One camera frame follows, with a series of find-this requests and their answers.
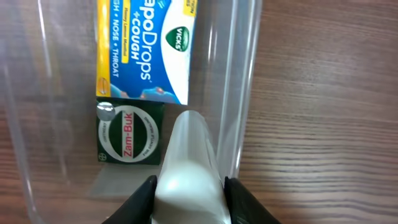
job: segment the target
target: vapodrops box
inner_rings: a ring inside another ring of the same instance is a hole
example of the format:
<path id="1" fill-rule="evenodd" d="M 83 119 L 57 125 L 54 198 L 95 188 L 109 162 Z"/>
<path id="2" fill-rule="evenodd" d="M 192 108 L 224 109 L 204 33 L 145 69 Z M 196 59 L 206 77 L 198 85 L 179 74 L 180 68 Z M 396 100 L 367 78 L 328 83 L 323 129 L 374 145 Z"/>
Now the vapodrops box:
<path id="1" fill-rule="evenodd" d="M 197 0 L 98 0 L 96 95 L 188 104 Z"/>

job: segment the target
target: clear plastic box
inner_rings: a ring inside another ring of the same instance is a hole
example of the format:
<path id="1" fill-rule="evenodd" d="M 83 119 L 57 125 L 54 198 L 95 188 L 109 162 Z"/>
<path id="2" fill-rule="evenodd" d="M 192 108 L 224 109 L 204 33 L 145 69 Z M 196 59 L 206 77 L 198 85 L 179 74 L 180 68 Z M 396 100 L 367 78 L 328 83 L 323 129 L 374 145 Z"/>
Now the clear plastic box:
<path id="1" fill-rule="evenodd" d="M 97 162 L 95 0 L 8 1 L 1 83 L 32 223 L 101 223 L 160 167 Z M 199 0 L 189 106 L 167 105 L 162 145 L 200 112 L 220 176 L 237 177 L 262 0 Z"/>

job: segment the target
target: wooden table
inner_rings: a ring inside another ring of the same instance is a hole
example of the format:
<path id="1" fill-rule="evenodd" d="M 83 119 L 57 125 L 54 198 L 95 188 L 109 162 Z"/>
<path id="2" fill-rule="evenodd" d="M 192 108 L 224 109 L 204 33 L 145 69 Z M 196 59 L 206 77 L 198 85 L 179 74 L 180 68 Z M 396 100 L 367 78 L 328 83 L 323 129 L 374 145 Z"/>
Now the wooden table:
<path id="1" fill-rule="evenodd" d="M 398 4 L 335 2 L 264 0 L 240 178 L 283 223 L 398 223 Z M 0 223 L 28 223 L 5 120 Z"/>

